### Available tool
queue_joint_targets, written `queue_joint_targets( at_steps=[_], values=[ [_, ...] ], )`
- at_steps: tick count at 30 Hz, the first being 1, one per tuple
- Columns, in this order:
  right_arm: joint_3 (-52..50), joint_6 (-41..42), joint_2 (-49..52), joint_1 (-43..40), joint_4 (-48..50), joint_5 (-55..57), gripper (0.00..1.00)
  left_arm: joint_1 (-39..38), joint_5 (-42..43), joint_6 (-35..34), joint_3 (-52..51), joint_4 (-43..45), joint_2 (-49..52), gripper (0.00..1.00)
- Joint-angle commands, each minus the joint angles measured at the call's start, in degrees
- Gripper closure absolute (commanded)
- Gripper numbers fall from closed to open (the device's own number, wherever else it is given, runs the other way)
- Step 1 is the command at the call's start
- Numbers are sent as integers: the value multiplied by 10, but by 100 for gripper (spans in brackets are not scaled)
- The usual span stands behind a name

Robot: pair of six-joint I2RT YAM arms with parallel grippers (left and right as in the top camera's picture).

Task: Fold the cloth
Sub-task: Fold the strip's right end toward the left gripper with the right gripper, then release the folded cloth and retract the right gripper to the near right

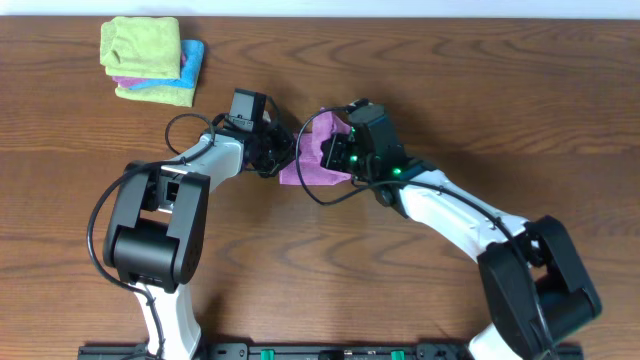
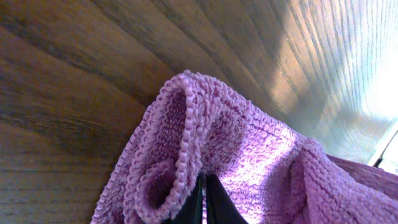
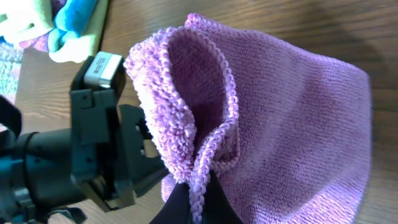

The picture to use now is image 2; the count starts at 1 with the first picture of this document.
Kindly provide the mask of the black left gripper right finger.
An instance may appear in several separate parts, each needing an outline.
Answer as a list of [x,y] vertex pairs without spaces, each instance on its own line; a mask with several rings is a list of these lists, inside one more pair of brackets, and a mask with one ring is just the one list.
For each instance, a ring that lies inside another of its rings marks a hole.
[[215,174],[206,176],[206,213],[208,224],[248,224]]

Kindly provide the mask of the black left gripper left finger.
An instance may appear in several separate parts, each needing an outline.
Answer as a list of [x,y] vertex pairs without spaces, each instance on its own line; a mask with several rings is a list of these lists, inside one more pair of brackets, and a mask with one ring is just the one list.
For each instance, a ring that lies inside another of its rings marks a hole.
[[174,219],[167,219],[162,224],[202,224],[203,218],[203,175],[197,177],[195,188],[187,198],[181,211]]

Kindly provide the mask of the purple microfiber cloth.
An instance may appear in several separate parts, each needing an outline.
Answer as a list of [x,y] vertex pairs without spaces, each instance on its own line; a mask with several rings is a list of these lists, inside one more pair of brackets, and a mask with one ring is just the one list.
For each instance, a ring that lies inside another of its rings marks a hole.
[[249,223],[396,223],[397,176],[326,154],[222,81],[165,82],[127,142],[93,223],[175,218],[199,175],[217,175]]

